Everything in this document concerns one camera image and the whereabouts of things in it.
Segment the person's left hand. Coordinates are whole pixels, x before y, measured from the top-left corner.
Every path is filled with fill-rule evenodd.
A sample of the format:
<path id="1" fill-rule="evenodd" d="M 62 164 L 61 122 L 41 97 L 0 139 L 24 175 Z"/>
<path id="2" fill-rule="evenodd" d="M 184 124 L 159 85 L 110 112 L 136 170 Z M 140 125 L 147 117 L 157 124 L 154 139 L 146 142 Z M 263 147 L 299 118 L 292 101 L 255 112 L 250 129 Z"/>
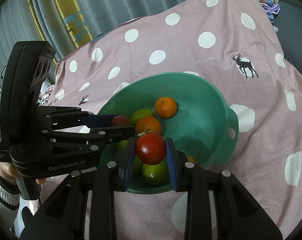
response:
<path id="1" fill-rule="evenodd" d="M 16 180 L 22 176 L 12 163 L 0 162 L 0 178 L 11 185 L 16 185 Z"/>

